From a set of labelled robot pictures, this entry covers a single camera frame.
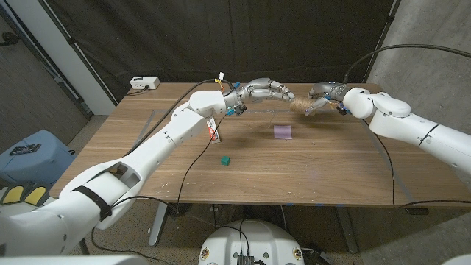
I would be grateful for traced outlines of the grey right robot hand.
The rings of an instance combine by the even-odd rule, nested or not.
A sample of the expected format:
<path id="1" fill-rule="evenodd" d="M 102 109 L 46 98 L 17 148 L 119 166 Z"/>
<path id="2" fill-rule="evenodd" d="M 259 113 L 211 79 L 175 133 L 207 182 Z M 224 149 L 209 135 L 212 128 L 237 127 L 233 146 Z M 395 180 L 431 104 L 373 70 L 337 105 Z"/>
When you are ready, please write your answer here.
<path id="1" fill-rule="evenodd" d="M 308 98 L 314 102 L 306 108 L 305 115 L 311 115 L 315 110 L 324 107 L 329 101 L 341 102 L 346 92 L 348 92 L 347 85 L 339 82 L 314 83 L 308 92 Z"/>

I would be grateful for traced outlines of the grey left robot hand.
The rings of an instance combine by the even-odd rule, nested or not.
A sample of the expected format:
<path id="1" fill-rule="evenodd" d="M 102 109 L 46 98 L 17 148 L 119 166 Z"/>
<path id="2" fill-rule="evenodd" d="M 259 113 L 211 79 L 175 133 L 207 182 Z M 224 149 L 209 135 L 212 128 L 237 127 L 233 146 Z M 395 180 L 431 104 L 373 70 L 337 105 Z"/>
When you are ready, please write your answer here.
<path id="1" fill-rule="evenodd" d="M 284 84 L 268 77 L 257 78 L 238 87 L 230 84 L 230 90 L 224 95 L 227 110 L 259 103 L 265 99 L 292 102 L 295 95 Z"/>

